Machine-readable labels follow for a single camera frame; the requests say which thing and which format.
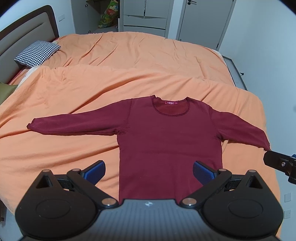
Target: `ribbed gray surface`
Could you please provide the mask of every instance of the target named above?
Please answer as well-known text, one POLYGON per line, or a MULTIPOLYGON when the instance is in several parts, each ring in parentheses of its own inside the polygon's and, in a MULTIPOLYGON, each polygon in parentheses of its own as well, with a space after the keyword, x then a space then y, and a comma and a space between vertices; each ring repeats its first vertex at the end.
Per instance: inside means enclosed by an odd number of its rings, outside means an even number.
MULTIPOLYGON (((211 230, 193 209, 174 200, 125 200, 104 210, 84 233, 67 241, 237 241, 211 230)), ((278 241, 275 237, 260 241, 278 241)))

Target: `houndstooth pillow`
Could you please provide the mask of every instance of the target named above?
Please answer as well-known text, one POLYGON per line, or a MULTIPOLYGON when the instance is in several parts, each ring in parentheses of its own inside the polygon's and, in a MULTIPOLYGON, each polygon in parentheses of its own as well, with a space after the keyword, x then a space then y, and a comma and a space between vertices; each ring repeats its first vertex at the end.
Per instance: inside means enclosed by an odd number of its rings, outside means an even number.
POLYGON ((41 65, 50 56, 52 56, 61 46, 46 41, 36 41, 30 46, 26 47, 15 61, 28 67, 41 65))

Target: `bed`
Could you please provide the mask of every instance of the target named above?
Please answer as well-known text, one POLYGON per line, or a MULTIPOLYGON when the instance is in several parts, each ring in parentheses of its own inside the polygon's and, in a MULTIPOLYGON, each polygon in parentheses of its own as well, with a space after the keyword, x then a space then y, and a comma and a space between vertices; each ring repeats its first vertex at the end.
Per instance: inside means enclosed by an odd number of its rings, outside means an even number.
MULTIPOLYGON (((116 136, 45 136, 26 128, 33 118, 80 113, 155 94, 166 100, 201 100, 266 131, 261 101, 234 86, 215 51, 135 32, 59 38, 50 6, 0 32, 0 72, 5 83, 18 84, 25 78, 0 105, 0 199, 13 213, 41 170, 64 174, 97 160, 106 163, 106 175, 97 186, 118 198, 116 136), (13 59, 36 40, 56 40, 61 48, 28 74, 29 69, 13 59)), ((257 170, 279 200, 275 170, 264 165, 262 148, 224 141, 222 149, 224 168, 234 174, 257 170)))

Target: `shirt sleeve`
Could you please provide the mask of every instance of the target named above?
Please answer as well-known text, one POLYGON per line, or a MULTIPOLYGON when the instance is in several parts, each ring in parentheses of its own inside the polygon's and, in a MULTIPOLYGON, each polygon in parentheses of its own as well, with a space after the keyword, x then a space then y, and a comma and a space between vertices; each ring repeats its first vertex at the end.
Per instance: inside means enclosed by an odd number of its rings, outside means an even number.
POLYGON ((219 112, 210 107, 209 113, 222 140, 232 140, 270 150, 265 132, 260 128, 229 112, 219 112))
POLYGON ((79 114, 64 114, 33 119, 28 129, 45 135, 114 135, 126 127, 131 99, 79 114))

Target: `headboard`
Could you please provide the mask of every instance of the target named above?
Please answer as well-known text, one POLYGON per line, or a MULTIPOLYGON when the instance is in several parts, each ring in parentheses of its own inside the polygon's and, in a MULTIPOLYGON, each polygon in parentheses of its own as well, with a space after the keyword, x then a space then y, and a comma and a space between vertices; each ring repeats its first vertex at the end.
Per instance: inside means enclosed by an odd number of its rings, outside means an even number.
POLYGON ((23 68, 14 58, 37 40, 51 42, 59 37, 52 7, 28 13, 0 32, 0 82, 9 81, 23 68))

